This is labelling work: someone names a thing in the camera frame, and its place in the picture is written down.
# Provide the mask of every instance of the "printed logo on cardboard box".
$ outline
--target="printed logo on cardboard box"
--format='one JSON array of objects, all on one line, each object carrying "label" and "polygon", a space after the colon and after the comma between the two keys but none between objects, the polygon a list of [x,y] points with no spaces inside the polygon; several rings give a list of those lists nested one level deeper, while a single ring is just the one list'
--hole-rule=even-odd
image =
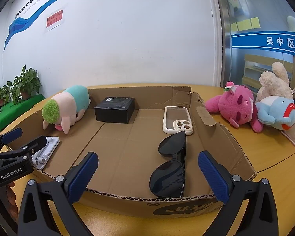
[{"label": "printed logo on cardboard box", "polygon": [[178,203],[154,210],[154,215],[176,215],[176,214],[191,214],[204,210],[216,202],[216,199],[197,199],[189,202]]}]

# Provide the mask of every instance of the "green fuzzy hair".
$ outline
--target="green fuzzy hair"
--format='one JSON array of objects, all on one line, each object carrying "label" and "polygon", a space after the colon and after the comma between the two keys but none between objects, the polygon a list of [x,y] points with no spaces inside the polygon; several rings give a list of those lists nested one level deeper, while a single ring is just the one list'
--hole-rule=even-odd
[{"label": "green fuzzy hair", "polygon": [[54,99],[49,100],[43,107],[43,118],[48,123],[55,123],[60,116],[60,110]]}]

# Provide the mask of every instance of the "black sunglasses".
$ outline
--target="black sunglasses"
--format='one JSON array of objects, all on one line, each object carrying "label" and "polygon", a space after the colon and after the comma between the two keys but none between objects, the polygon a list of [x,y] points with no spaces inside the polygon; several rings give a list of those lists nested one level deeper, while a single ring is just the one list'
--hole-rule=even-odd
[{"label": "black sunglasses", "polygon": [[165,138],[159,145],[159,153],[164,157],[172,157],[172,160],[154,170],[150,178],[150,190],[159,198],[181,198],[185,188],[185,131]]}]

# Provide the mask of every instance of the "white phone case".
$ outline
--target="white phone case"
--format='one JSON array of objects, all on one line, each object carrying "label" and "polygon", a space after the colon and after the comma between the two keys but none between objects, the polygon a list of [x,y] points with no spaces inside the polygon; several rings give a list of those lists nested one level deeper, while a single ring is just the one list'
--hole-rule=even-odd
[{"label": "white phone case", "polygon": [[186,135],[194,132],[188,109],[180,106],[166,106],[163,119],[163,131],[175,134],[185,131]]}]

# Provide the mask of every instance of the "screw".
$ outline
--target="screw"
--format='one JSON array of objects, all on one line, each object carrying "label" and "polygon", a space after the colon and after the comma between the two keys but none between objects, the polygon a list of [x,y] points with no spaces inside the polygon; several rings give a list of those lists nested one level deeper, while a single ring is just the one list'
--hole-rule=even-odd
[{"label": "screw", "polygon": [[33,184],[35,184],[35,180],[33,180],[33,179],[29,180],[28,184],[29,184],[29,185],[33,185]]},{"label": "screw", "polygon": [[61,182],[64,178],[65,178],[65,177],[62,176],[62,175],[57,176],[57,177],[56,177],[56,181],[57,181],[57,182]]},{"label": "screw", "polygon": [[263,182],[264,184],[268,184],[268,183],[269,183],[269,180],[267,180],[266,178],[263,178],[263,179],[262,179],[262,182]]},{"label": "screw", "polygon": [[236,182],[240,181],[240,176],[233,175],[233,180],[236,181]]}]

